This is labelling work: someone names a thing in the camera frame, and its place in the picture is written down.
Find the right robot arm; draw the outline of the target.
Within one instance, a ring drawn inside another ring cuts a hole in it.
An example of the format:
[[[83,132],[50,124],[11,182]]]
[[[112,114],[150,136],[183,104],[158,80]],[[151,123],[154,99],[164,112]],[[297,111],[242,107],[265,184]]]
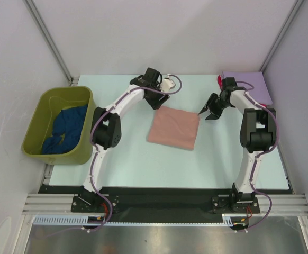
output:
[[[253,203],[258,193],[255,186],[260,164],[264,156],[276,148],[279,138],[275,109],[253,99],[249,93],[253,89],[254,86],[248,82],[224,78],[221,92],[212,93],[199,112],[209,112],[206,120],[218,120],[228,107],[236,108],[242,114],[239,140],[243,157],[239,175],[229,194],[229,207],[234,212],[242,212]]]

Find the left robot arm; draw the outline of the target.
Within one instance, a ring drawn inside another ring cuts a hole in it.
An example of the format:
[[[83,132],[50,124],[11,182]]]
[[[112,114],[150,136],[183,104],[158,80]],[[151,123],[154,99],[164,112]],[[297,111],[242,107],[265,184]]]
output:
[[[85,190],[96,193],[101,189],[98,176],[102,172],[108,153],[121,140],[121,120],[131,107],[146,100],[153,110],[157,110],[169,99],[169,95],[162,90],[163,81],[159,71],[147,68],[145,74],[130,81],[126,91],[113,103],[94,110],[90,134],[93,158],[83,184]]]

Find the pink printed t shirt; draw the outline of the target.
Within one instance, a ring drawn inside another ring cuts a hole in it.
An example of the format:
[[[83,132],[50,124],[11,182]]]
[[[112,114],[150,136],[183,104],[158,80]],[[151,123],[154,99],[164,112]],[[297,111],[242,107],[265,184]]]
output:
[[[192,151],[199,122],[197,113],[161,106],[155,113],[147,141]]]

